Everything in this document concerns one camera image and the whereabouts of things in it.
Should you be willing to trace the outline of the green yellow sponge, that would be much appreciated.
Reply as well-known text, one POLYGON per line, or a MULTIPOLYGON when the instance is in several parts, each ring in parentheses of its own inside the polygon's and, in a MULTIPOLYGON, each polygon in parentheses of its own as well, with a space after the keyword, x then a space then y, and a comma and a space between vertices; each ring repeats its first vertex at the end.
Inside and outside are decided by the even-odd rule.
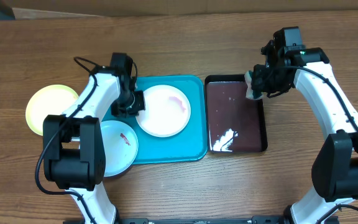
POLYGON ((248 71, 244 75, 244 80, 247 85, 246 98, 250 100, 261 100, 263 98, 263 94, 261 92, 255 92, 252 89, 252 71, 248 71))

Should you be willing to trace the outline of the white plate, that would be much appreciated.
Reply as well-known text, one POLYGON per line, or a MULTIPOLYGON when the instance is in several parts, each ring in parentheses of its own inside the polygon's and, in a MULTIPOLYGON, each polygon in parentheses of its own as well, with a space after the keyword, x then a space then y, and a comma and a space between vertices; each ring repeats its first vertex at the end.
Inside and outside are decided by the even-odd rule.
POLYGON ((144 91, 145 109, 136 116, 147 134, 167 138, 184 130, 191 116, 190 101, 178 88, 155 85, 144 91))

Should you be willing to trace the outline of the yellow plate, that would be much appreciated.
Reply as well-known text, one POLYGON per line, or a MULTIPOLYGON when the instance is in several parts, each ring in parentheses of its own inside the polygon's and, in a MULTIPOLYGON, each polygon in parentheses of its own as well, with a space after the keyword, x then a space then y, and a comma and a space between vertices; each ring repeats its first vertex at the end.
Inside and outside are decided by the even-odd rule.
POLYGON ((78 94, 69 86, 49 85, 40 89, 31 97, 25 110, 28 127, 42 136, 44 119, 50 114, 62 114, 77 99, 78 94))

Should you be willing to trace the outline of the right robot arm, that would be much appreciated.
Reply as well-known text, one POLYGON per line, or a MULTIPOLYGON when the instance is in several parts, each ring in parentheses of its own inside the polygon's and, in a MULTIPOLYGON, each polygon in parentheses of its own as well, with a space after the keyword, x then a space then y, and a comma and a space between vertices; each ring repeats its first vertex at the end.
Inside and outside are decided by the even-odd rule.
POLYGON ((307 100, 325 142, 311 170, 312 187, 289 205, 280 223, 337 223, 333 214, 342 208, 358 211, 358 112, 341 90, 324 51, 307 48, 298 27, 273 34, 257 64, 244 78, 246 97, 274 98, 297 89, 307 100))

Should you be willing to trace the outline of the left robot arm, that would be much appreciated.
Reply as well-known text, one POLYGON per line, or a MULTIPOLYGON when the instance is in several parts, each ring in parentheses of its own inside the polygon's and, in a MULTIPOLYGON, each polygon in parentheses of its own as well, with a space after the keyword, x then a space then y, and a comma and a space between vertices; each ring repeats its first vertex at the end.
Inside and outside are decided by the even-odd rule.
POLYGON ((94 64, 82 94, 61 115, 43 121, 43 151, 35 183, 47 195, 71 195, 82 223, 120 223, 103 185, 106 168, 101 122, 107 112, 118 118, 144 110, 136 90, 137 65, 125 53, 113 53, 110 64, 94 64))

